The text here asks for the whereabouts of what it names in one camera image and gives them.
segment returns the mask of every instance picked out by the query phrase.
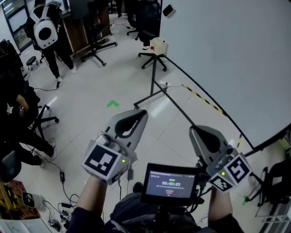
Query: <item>small display screen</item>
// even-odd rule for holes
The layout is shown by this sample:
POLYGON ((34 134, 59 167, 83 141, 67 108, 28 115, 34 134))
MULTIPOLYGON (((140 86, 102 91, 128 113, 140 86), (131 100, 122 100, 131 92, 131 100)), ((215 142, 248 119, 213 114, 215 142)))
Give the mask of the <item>small display screen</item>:
POLYGON ((188 199, 192 193, 194 180, 195 175, 150 171, 146 194, 188 199))

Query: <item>green arrow sticker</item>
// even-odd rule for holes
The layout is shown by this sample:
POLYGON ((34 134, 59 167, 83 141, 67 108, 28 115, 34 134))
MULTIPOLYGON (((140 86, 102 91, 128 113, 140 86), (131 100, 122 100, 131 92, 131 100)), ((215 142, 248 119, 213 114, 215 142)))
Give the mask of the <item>green arrow sticker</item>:
POLYGON ((110 101, 108 104, 107 104, 107 107, 109 108, 110 106, 114 105, 115 107, 118 107, 119 104, 117 102, 115 102, 114 100, 110 101))
POLYGON ((248 196, 246 196, 246 195, 245 195, 243 198, 244 198, 244 200, 243 200, 243 203, 242 203, 242 205, 245 205, 245 204, 247 204, 247 201, 246 201, 246 199, 248 199, 248 196))

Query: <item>desk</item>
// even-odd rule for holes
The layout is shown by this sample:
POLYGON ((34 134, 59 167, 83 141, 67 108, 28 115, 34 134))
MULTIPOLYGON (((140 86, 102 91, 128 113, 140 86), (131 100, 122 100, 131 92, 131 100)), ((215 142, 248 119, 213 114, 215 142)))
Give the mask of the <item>desk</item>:
MULTIPOLYGON (((88 27, 90 28, 89 20, 73 20, 70 11, 63 11, 62 19, 72 52, 76 55, 80 51, 89 47, 88 38, 84 26, 84 23, 87 23, 88 27)), ((110 25, 108 8, 106 7, 105 9, 100 11, 97 17, 90 19, 94 21, 95 25, 100 23, 104 25, 110 25)), ((108 35, 111 35, 110 27, 107 27, 102 31, 101 38, 104 38, 108 35)))

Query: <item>white sneaker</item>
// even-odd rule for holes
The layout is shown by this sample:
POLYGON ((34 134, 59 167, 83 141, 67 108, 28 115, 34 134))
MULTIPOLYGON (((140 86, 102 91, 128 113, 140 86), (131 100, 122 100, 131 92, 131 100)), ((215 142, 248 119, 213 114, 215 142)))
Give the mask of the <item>white sneaker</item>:
POLYGON ((40 167, 41 168, 45 168, 45 161, 43 160, 43 157, 41 157, 41 156, 39 156, 39 157, 41 159, 41 165, 40 165, 40 167))
POLYGON ((55 139, 51 139, 49 144, 54 148, 54 153, 50 157, 50 160, 53 161, 56 158, 56 155, 57 155, 57 144, 56 144, 55 139))
POLYGON ((62 77, 61 77, 61 76, 59 76, 59 77, 57 78, 57 81, 58 81, 59 83, 62 83, 62 82, 63 82, 63 79, 62 79, 62 77))
POLYGON ((72 69, 70 69, 70 71, 72 72, 72 74, 76 74, 77 73, 77 68, 76 67, 73 67, 72 69))

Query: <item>black pants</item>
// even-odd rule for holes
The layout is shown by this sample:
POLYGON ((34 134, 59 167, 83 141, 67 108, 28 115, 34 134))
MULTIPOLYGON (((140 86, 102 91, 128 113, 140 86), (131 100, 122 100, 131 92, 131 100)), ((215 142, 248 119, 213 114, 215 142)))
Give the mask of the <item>black pants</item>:
POLYGON ((115 3, 116 3, 117 15, 118 17, 121 17, 123 0, 115 0, 115 3))
MULTIPOLYGON (((28 144, 37 150, 44 152, 48 156, 53 155, 54 148, 46 140, 43 140, 29 128, 17 125, 13 120, 9 120, 8 123, 4 123, 2 126, 6 140, 12 144, 13 149, 16 150, 21 162, 32 166, 41 165, 40 157, 34 156, 30 153, 30 151, 24 149, 19 143, 28 144)), ((9 153, 0 149, 0 159, 7 154, 9 153)))
POLYGON ((70 69, 73 68, 73 62, 68 54, 67 48, 64 46, 64 44, 62 44, 60 38, 53 45, 42 50, 43 55, 48 61, 50 70, 54 74, 55 78, 58 78, 60 75, 54 51, 70 69))

